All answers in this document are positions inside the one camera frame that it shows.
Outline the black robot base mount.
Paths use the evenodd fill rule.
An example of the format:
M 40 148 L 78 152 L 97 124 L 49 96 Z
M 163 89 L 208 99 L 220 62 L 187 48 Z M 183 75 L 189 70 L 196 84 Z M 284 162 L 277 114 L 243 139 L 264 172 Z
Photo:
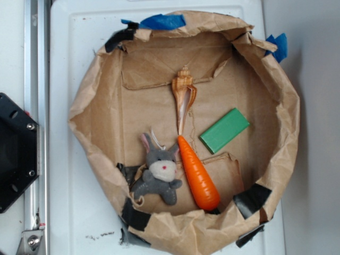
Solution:
M 38 177 L 38 124 L 1 93 L 1 213 Z

